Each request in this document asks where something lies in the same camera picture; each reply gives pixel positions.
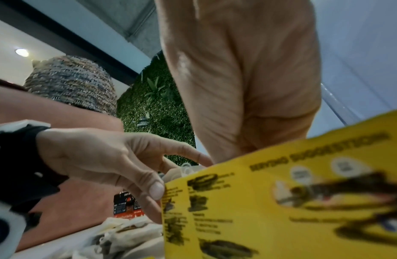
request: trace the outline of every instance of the recessed light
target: recessed light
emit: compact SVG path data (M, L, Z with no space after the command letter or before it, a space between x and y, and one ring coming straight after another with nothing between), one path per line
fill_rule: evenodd
M29 52L26 49L16 49L15 53L18 54L19 56L24 57L24 58L29 56Z

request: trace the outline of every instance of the woven hat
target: woven hat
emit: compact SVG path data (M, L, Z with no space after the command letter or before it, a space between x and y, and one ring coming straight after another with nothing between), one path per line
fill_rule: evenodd
M32 64L33 72L24 84L30 93L116 116L112 78L95 62L66 55Z

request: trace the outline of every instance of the yellow flyer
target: yellow flyer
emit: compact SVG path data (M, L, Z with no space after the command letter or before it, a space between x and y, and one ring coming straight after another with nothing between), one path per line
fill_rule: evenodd
M166 184L166 259L397 259L397 111Z

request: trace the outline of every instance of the artificial grass wall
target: artificial grass wall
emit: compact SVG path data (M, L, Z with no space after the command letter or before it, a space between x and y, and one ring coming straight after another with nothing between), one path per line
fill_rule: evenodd
M147 78L153 82L159 77L157 87L166 86L159 94L169 88L173 93L173 101L162 98L160 95L148 104L151 96L145 96L152 92ZM138 127L140 119L149 113L149 125ZM151 132L159 136L187 142L196 147L194 133L189 117L177 91L176 84L167 67L163 53L155 56L150 65L143 69L136 78L132 88L129 88L117 101L117 116L122 120L125 132ZM171 161L181 166L185 162L193 163L183 157L169 156Z

